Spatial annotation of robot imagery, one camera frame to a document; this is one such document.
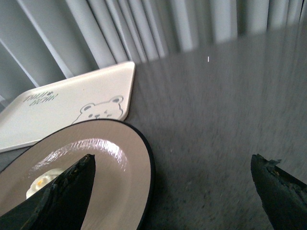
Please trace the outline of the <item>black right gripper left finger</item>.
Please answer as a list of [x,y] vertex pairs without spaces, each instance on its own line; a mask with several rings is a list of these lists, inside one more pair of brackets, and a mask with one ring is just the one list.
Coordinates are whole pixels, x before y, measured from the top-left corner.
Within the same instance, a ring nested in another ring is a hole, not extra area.
[[92,194],[95,156],[87,154],[0,218],[2,230],[79,230]]

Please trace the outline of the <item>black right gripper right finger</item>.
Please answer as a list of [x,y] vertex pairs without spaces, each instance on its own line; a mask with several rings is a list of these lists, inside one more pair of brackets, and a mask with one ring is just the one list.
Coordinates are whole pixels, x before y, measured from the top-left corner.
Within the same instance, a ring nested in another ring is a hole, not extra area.
[[307,228],[307,185],[277,166],[281,160],[251,157],[251,174],[262,207],[275,230]]

